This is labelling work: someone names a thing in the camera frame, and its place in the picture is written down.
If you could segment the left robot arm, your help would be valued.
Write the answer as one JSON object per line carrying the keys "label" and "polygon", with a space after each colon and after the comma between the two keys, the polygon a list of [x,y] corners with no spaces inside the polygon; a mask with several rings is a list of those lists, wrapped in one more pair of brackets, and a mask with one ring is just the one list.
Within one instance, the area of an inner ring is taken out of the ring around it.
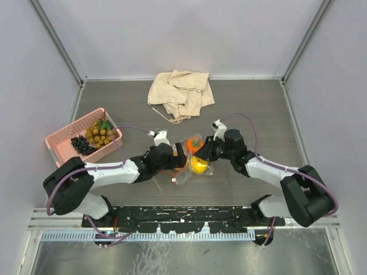
{"label": "left robot arm", "polygon": [[183,168],[186,162],[180,143],[175,148],[165,143],[152,146],[144,155],[115,163],[87,163],[72,157],[42,184],[48,195],[46,213],[81,213],[108,227],[113,224],[116,211],[105,196],[93,195],[91,190],[117,183],[145,182],[163,170]]}

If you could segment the pink plastic basket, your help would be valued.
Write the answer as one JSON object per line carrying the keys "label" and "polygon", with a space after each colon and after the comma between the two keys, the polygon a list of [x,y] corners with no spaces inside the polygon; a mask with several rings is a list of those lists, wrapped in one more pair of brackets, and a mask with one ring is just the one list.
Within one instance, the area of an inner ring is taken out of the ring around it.
{"label": "pink plastic basket", "polygon": [[45,138],[57,167],[72,157],[95,163],[123,145],[123,134],[104,108],[98,108]]}

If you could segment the aluminium frame rail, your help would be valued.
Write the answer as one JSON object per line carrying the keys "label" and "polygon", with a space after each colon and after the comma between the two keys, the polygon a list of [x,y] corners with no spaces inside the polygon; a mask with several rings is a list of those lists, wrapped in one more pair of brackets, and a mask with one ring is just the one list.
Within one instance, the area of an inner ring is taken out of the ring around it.
{"label": "aluminium frame rail", "polygon": [[66,215],[48,215],[46,208],[35,208],[29,230],[73,230],[81,228],[83,215],[71,212]]}

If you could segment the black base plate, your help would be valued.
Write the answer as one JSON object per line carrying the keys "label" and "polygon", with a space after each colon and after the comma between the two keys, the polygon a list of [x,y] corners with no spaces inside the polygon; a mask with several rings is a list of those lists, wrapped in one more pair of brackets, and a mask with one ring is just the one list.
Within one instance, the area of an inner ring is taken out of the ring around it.
{"label": "black base plate", "polygon": [[123,206],[109,222],[94,220],[98,228],[114,227],[121,233],[199,233],[205,226],[211,234],[246,233],[249,227],[271,226],[271,218],[255,219],[245,206]]}

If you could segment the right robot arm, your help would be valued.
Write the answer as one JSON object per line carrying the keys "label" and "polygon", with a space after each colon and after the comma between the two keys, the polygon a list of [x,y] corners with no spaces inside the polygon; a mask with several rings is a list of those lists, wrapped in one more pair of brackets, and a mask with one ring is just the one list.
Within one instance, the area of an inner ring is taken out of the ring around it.
{"label": "right robot arm", "polygon": [[280,197],[265,195],[252,202],[251,217],[259,226],[279,217],[292,218],[299,225],[309,227],[337,210],[335,198],[313,167],[288,168],[270,162],[250,151],[236,129],[225,131],[222,137],[208,136],[194,155],[209,162],[226,159],[237,173],[260,179],[282,191]]}

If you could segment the fake black grape bunch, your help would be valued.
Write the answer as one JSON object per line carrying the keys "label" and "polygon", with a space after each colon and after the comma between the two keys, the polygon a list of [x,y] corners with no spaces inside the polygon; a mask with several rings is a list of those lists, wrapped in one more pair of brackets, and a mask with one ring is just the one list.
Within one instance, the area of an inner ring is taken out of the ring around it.
{"label": "fake black grape bunch", "polygon": [[89,156],[97,151],[97,148],[91,146],[83,135],[72,137],[70,141],[75,151],[82,156]]}

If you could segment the fake brown longan bunch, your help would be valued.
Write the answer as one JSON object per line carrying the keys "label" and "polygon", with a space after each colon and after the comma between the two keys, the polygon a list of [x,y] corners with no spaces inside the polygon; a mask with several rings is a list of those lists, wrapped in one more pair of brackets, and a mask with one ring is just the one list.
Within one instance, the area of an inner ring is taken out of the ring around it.
{"label": "fake brown longan bunch", "polygon": [[111,136],[114,134],[112,128],[113,125],[106,111],[104,111],[101,117],[96,119],[92,125],[87,128],[84,140],[89,143],[89,146],[101,149],[112,141]]}

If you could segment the beige cloth drawstring bag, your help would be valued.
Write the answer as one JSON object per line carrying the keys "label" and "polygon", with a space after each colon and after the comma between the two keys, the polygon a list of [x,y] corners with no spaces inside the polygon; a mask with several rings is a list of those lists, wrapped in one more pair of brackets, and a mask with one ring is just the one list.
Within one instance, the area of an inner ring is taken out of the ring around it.
{"label": "beige cloth drawstring bag", "polygon": [[147,103],[172,124],[198,117],[201,109],[215,104],[210,74],[179,71],[159,73],[148,93]]}

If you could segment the fake lemon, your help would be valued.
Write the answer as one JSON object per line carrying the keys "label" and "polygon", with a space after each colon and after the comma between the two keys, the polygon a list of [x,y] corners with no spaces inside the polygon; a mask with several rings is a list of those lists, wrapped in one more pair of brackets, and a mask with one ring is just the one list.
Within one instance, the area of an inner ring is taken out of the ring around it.
{"label": "fake lemon", "polygon": [[195,174],[204,174],[209,167],[207,161],[197,158],[195,156],[192,156],[190,165],[191,165],[192,171]]}

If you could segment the clear zip top bag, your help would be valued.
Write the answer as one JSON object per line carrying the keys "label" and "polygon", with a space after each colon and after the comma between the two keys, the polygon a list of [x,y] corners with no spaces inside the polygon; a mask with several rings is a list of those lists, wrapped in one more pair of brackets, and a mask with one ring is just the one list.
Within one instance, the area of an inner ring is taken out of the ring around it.
{"label": "clear zip top bag", "polygon": [[213,175],[211,162],[194,156],[194,153],[204,145],[204,138],[199,133],[184,138],[180,141],[180,145],[186,156],[185,165],[182,168],[161,172],[171,177],[171,182],[174,186],[186,184],[191,178],[196,179],[199,176]]}

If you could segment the fake orange persimmon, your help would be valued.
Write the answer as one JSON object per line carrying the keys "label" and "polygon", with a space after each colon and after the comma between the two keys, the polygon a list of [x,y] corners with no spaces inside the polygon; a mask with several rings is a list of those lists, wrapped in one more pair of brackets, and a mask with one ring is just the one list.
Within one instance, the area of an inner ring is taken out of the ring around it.
{"label": "fake orange persimmon", "polygon": [[200,137],[197,137],[197,136],[190,137],[186,141],[186,149],[192,155],[195,154],[203,145],[204,145],[204,141]]}

